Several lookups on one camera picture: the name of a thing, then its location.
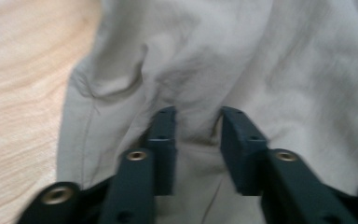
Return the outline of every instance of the wrinkled fabric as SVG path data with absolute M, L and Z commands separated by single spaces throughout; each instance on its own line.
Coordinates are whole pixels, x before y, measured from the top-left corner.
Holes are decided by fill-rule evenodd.
M 103 1 L 92 51 L 63 109 L 58 180 L 115 173 L 153 115 L 174 105 L 175 195 L 158 223 L 264 223 L 219 152 L 219 108 L 241 109 L 271 148 L 299 153 L 323 182 L 358 188 L 358 1 Z

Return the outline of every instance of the wood grain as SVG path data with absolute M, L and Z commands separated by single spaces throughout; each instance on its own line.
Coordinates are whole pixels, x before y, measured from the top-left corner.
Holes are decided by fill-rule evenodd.
M 100 18 L 98 0 L 0 0 L 0 223 L 55 181 L 66 81 Z

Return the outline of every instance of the garment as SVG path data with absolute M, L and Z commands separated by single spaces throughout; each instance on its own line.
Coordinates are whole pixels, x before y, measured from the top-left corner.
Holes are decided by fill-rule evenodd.
M 270 148 L 326 183 L 358 188 L 358 1 L 103 1 L 92 51 L 70 77 L 58 180 L 113 175 L 155 112 L 174 105 L 175 196 L 158 223 L 263 223 L 219 152 L 219 108 L 241 109 Z

